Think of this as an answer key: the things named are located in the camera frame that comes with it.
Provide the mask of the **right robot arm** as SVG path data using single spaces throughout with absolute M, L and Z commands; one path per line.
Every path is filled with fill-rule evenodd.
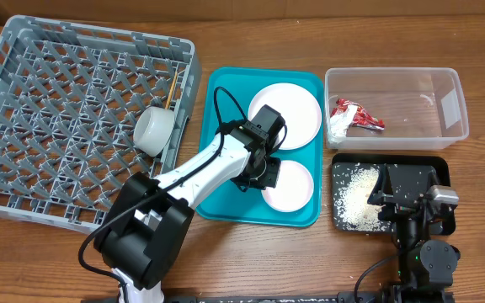
M 391 223 L 397 240 L 397 253 L 368 268 L 365 277 L 375 268 L 398 261 L 397 282 L 383 288 L 374 302 L 452 302 L 446 288 L 453 284 L 453 273 L 461 258 L 460 251 L 447 242 L 433 240 L 430 226 L 445 223 L 454 215 L 459 197 L 456 191 L 440 183 L 435 173 L 429 175 L 428 188 L 412 198 L 395 195 L 390 169 L 379 166 L 379 177 L 368 203 L 381 207 L 378 219 Z

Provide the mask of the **rice grains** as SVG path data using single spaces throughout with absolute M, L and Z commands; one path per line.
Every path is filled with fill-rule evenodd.
M 387 232 L 390 224 L 379 221 L 377 217 L 381 207 L 367 203 L 378 174 L 376 164 L 333 164 L 333 223 L 337 229 L 366 233 Z

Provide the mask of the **wooden chopstick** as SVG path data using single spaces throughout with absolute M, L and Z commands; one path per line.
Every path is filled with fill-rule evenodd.
M 167 101 L 166 101 L 165 106 L 164 106 L 164 108 L 166 110 L 168 110 L 170 108 L 170 105 L 171 105 L 171 102 L 172 102 L 172 99 L 173 99 L 173 95 L 174 95 L 174 91 L 175 91 L 175 88 L 176 88 L 176 84 L 177 84 L 178 77 L 179 77 L 179 71 L 176 70 L 175 73 L 174 73 L 174 75 L 173 75 L 173 78 L 172 78 L 172 81 L 171 81 L 171 85 L 170 85 L 170 89 L 169 89 L 169 92 L 168 92 L 168 98 L 167 98 Z

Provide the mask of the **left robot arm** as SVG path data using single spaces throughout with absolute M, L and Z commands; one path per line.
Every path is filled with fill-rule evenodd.
M 132 175 L 123 185 L 93 246 L 117 279 L 121 302 L 159 286 L 179 251 L 196 206 L 224 183 L 239 190 L 273 188 L 280 159 L 277 137 L 286 132 L 280 113 L 265 105 L 250 120 L 220 125 L 206 149 L 174 170 L 148 178 Z

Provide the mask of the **red snack wrapper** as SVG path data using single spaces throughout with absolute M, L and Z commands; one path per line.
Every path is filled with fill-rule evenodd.
M 384 130 L 385 124 L 368 113 L 360 104 L 339 98 L 329 118 L 328 134 L 333 139 L 345 138 L 350 126 L 369 130 Z

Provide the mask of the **grey bowl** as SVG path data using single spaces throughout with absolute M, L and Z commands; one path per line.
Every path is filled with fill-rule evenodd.
M 168 144 L 174 122 L 173 111 L 154 106 L 147 108 L 136 122 L 134 145 L 147 155 L 155 157 Z

